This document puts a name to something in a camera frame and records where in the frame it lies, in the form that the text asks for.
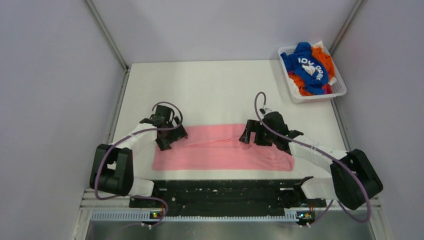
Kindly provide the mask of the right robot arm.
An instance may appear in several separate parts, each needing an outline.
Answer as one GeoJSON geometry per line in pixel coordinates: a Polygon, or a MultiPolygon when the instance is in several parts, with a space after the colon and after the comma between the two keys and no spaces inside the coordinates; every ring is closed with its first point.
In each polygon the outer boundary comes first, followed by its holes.
{"type": "Polygon", "coordinates": [[[293,187],[293,200],[299,206],[307,206],[312,200],[324,199],[340,202],[350,210],[356,210],[375,197],[383,189],[383,183],[367,155],[360,149],[337,150],[312,140],[298,130],[290,130],[283,116],[277,111],[261,108],[262,119],[249,119],[239,141],[276,147],[292,157],[309,161],[325,170],[329,177],[306,176],[293,187]]]}

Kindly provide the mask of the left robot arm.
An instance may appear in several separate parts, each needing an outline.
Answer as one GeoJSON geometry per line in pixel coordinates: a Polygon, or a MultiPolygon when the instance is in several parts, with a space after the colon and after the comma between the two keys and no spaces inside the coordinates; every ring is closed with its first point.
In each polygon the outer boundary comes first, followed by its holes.
{"type": "Polygon", "coordinates": [[[89,186],[98,200],[100,192],[108,193],[106,200],[132,196],[141,198],[149,207],[160,202],[160,193],[154,182],[135,177],[134,157],[147,145],[155,142],[160,151],[170,150],[171,145],[186,139],[183,114],[174,104],[160,101],[152,107],[152,115],[142,119],[134,130],[111,144],[100,144],[95,150],[89,186]]]}

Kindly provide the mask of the pink t-shirt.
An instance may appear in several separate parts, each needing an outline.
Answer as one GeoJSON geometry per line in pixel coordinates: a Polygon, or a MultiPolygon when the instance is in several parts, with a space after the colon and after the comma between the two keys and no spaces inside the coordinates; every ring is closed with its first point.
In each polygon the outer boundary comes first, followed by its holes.
{"type": "Polygon", "coordinates": [[[290,172],[294,158],[275,145],[243,143],[243,124],[188,126],[187,138],[168,150],[156,148],[152,169],[177,170],[262,170],[290,172]]]}

